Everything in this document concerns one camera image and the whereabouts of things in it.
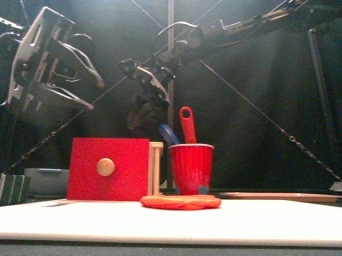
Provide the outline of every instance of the round wooden knob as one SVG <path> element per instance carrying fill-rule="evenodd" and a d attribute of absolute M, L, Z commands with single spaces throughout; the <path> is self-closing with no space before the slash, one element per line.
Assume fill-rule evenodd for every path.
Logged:
<path fill-rule="evenodd" d="M 116 170 L 116 164 L 110 158 L 103 158 L 99 160 L 97 165 L 98 173 L 102 176 L 110 176 Z"/>

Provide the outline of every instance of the black backdrop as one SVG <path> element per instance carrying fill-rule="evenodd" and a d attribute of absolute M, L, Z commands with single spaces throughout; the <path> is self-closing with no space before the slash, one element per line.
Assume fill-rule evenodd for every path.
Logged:
<path fill-rule="evenodd" d="M 30 22 L 43 6 L 77 22 L 75 32 L 89 34 L 97 51 L 90 53 L 106 80 L 106 88 L 78 84 L 77 95 L 95 103 L 95 110 L 73 120 L 50 143 L 19 166 L 69 168 L 74 137 L 148 137 L 164 141 L 158 125 L 168 113 L 128 128 L 133 98 L 142 90 L 138 82 L 124 79 L 118 63 L 150 57 L 153 40 L 169 25 L 169 4 L 174 2 L 176 21 L 225 25 L 268 13 L 277 0 L 27 0 Z M 0 17 L 26 25 L 21 1 L 0 1 Z M 300 151 L 280 127 L 342 175 L 341 150 L 341 22 L 324 26 L 319 34 L 332 123 L 323 111 L 323 93 L 307 32 L 276 31 L 229 47 L 178 73 L 174 110 L 185 105 L 196 113 L 198 141 L 216 146 L 213 187 L 225 189 L 328 189 L 335 177 Z M 182 29 L 176 29 L 176 36 Z M 2 87 L 7 87 L 6 58 L 2 60 Z M 256 107 L 270 117 L 274 125 Z M 6 168 L 30 148 L 77 115 L 75 110 L 45 106 L 38 113 L 21 115 Z M 2 111 L 2 143 L 7 143 L 7 112 Z M 174 129 L 182 138 L 174 116 Z M 164 180 L 168 176 L 164 158 Z"/>

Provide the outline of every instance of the red plastic cup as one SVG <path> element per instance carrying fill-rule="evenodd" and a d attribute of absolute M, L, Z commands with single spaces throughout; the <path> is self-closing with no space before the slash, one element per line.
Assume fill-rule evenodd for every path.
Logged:
<path fill-rule="evenodd" d="M 214 146 L 200 143 L 177 144 L 170 147 L 170 152 L 177 194 L 208 194 Z"/>

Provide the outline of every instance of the red handle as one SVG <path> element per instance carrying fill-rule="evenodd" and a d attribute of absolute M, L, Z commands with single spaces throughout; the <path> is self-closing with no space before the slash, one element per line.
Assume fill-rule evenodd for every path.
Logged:
<path fill-rule="evenodd" d="M 180 117 L 184 127 L 186 143 L 197 143 L 193 109 L 190 107 L 181 108 Z"/>

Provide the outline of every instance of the white table surface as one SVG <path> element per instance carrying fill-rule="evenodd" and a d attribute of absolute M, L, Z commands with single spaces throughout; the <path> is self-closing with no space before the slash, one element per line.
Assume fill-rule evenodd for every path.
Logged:
<path fill-rule="evenodd" d="M 0 207 L 2 240 L 342 248 L 342 208 L 224 200 L 218 209 L 160 210 L 140 202 L 55 200 Z"/>

